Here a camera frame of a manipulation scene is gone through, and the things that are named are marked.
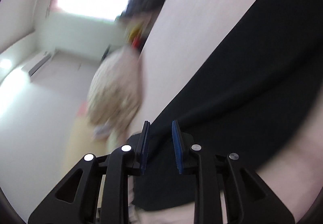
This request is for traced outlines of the black pants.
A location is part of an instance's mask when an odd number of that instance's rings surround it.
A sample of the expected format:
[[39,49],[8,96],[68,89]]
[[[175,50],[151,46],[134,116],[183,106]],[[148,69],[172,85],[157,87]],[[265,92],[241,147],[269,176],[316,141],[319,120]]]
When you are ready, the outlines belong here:
[[151,125],[133,204],[158,211],[194,201],[171,124],[210,152],[260,167],[294,135],[322,85],[322,0],[256,0]]

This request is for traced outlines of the beige headboard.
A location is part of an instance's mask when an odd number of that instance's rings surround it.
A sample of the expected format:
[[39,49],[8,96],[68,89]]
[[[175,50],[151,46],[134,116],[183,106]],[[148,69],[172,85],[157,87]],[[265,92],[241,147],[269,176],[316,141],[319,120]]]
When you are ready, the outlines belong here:
[[85,113],[79,112],[74,120],[63,156],[61,176],[65,176],[86,154],[105,155],[106,141],[93,140],[94,127]]

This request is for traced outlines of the floral pink pillow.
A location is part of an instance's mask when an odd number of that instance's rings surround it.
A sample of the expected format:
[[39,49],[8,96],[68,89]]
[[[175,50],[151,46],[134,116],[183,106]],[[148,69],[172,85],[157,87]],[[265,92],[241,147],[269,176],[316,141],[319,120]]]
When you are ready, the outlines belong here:
[[103,141],[107,154],[112,153],[116,148],[123,146],[127,139],[127,130],[114,128],[110,124],[98,125],[94,128],[94,141]]

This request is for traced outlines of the rolled floral duvet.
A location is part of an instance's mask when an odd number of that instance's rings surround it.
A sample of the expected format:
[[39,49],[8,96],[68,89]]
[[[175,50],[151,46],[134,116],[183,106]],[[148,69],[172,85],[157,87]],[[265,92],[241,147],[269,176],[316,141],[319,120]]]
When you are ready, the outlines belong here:
[[92,125],[126,128],[141,105],[139,52],[125,45],[99,66],[88,92],[87,114]]

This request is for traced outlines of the yellow red toy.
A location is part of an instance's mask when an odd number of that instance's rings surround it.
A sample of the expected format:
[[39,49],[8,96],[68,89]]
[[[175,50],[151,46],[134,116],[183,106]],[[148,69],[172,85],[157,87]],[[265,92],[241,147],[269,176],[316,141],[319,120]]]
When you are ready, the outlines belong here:
[[131,29],[128,35],[128,44],[130,44],[138,51],[141,51],[143,49],[144,42],[146,41],[146,38],[143,34],[144,29],[144,22],[139,22]]

